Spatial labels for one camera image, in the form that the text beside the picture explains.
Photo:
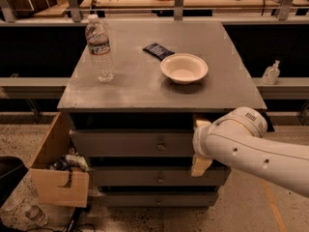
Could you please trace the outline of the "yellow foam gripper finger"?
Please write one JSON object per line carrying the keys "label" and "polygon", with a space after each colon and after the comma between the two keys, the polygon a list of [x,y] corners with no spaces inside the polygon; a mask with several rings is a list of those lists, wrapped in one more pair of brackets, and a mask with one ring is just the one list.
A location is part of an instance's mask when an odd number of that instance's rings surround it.
{"label": "yellow foam gripper finger", "polygon": [[210,126],[211,121],[204,115],[194,114],[193,115],[193,128],[196,130],[202,126]]}
{"label": "yellow foam gripper finger", "polygon": [[192,158],[191,176],[201,177],[205,171],[211,166],[212,160],[205,159],[194,155]]}

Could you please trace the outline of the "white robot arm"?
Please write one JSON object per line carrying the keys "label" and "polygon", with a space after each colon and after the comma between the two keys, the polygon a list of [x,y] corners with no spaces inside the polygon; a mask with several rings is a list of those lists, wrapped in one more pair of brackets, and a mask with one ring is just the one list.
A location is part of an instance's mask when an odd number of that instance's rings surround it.
{"label": "white robot arm", "polygon": [[197,158],[260,177],[309,197],[309,147],[263,138],[266,119],[256,110],[239,107],[211,124],[196,127]]}

